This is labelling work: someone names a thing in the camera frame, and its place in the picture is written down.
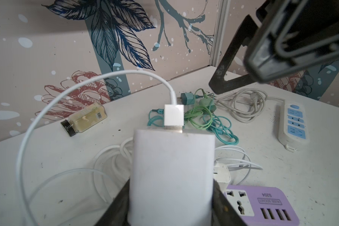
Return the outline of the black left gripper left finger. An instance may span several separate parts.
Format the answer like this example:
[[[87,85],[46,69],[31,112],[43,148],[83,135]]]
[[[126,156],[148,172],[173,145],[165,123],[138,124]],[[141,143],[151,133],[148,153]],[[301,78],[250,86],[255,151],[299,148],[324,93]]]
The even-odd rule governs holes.
[[[129,226],[130,180],[120,190],[112,204],[104,212],[95,226]]]

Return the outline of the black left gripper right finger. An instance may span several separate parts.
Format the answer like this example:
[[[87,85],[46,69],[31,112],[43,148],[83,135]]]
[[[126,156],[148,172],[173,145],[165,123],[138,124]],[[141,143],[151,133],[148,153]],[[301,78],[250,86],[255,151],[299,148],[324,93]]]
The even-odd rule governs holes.
[[[236,213],[225,195],[221,192],[216,180],[213,180],[211,208],[212,226],[247,226]]]

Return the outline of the purple power strip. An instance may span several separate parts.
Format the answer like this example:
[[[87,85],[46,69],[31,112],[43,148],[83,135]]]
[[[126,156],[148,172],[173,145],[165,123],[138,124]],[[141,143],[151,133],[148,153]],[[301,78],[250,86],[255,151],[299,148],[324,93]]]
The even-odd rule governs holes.
[[[299,226],[287,196],[276,187],[228,185],[225,197],[248,226]]]

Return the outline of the white charger plug adapter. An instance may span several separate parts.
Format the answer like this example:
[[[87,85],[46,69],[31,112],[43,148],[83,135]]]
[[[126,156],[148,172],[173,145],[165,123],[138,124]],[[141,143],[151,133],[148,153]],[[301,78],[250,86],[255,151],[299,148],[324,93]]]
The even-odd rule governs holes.
[[[209,226],[215,136],[160,128],[134,132],[128,223]]]

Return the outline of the white blue small device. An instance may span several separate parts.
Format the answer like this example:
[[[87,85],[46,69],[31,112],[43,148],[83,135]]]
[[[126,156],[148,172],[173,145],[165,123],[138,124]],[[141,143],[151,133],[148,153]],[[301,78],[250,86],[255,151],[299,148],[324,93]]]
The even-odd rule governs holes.
[[[278,140],[290,152],[304,150],[310,143],[305,107],[286,100],[280,108]]]

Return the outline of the white labelled adapter with cable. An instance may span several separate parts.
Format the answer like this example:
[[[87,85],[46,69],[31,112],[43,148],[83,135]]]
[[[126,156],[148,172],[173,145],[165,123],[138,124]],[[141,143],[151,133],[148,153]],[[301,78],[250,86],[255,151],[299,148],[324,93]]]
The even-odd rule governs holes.
[[[215,148],[215,153],[218,154],[215,163],[224,164],[229,172],[247,170],[240,181],[232,183],[234,185],[241,185],[245,182],[252,171],[264,169],[261,165],[254,163],[245,149],[240,146],[223,145]]]

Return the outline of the teal charger dark band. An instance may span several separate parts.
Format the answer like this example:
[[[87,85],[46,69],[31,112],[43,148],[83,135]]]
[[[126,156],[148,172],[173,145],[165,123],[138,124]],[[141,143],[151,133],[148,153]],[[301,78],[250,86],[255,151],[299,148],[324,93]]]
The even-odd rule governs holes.
[[[177,100],[180,101],[182,105],[194,105],[196,96],[192,92],[185,92],[181,93]]]

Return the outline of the aluminium frame post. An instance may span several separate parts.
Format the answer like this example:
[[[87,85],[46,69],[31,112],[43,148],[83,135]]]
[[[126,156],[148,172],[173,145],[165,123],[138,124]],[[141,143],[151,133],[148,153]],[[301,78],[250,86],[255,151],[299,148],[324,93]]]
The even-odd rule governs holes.
[[[226,30],[226,23],[229,15],[231,0],[219,1],[214,39],[211,50],[210,65],[217,66],[221,55],[221,49]]]

